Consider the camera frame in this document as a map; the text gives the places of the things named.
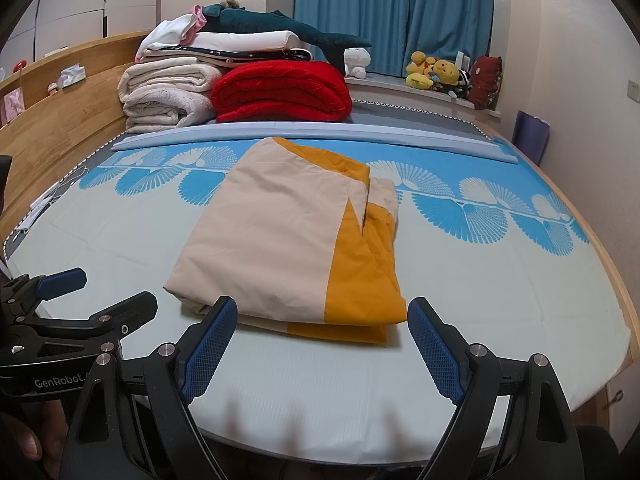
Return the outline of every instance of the white plush toy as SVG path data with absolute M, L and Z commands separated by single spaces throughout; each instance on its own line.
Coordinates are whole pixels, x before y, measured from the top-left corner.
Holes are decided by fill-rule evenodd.
M 344 73 L 346 76 L 366 79 L 367 72 L 364 70 L 371 63 L 371 56 L 366 48 L 347 48 L 344 51 Z

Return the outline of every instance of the blue curtain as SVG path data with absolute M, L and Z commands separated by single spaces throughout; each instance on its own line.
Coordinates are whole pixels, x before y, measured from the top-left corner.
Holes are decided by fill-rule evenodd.
M 369 40 L 370 72 L 402 75 L 409 0 L 296 0 L 294 18 L 323 32 Z M 324 59 L 314 49 L 316 59 Z
M 494 0 L 410 0 L 405 64 L 411 53 L 455 60 L 459 50 L 473 63 L 486 54 Z
M 294 17 L 325 32 L 373 43 L 369 72 L 404 76 L 415 50 L 455 60 L 485 54 L 494 0 L 296 0 Z M 314 55 L 322 59 L 318 49 Z

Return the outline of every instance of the dark teal stuffed animal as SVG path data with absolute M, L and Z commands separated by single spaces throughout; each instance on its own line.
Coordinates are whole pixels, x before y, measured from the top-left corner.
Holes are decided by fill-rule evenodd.
M 337 32 L 321 32 L 311 25 L 297 22 L 282 14 L 279 10 L 273 12 L 251 12 L 244 9 L 225 9 L 222 4 L 215 4 L 202 9 L 206 19 L 201 32 L 234 32 L 236 34 L 251 34 L 252 32 L 272 32 L 274 30 L 290 30 L 300 40 L 318 46 L 326 60 L 344 74 L 344 50 L 355 46 L 371 46 L 351 34 Z

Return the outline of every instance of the blue gripper pad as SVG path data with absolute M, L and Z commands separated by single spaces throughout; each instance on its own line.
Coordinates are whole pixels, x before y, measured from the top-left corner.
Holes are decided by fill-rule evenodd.
M 42 278 L 36 288 L 36 298 L 52 300 L 75 290 L 80 290 L 85 285 L 86 274 L 84 270 L 76 267 L 75 269 L 65 270 Z
M 462 402 L 466 390 L 460 380 L 459 363 L 420 306 L 420 300 L 415 299 L 409 303 L 407 311 L 409 332 L 414 338 L 415 345 L 418 347 L 440 395 L 447 397 L 457 406 Z M 441 328 L 447 327 L 441 321 L 440 325 Z
M 184 366 L 184 384 L 180 396 L 187 404 L 206 391 L 238 324 L 238 308 L 231 298 L 226 298 L 217 315 L 214 312 L 210 314 L 213 314 L 215 319 L 202 335 Z M 200 324 L 208 323 L 207 318 L 209 315 Z

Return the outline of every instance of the finger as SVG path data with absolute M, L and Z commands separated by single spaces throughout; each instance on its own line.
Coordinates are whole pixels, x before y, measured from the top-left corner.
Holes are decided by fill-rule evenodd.
M 24 453 L 25 457 L 29 460 L 40 460 L 42 457 L 42 448 L 40 442 L 35 433 L 29 429 L 29 427 L 22 421 L 18 420 L 12 415 L 7 413 L 0 414 L 4 419 L 4 423 L 14 436 L 16 443 L 20 450 Z
M 65 410 L 59 400 L 45 402 L 42 407 L 42 429 L 40 440 L 45 455 L 60 460 L 65 447 L 66 432 Z
M 45 455 L 42 457 L 42 467 L 53 480 L 58 480 L 60 476 L 60 460 L 54 460 Z

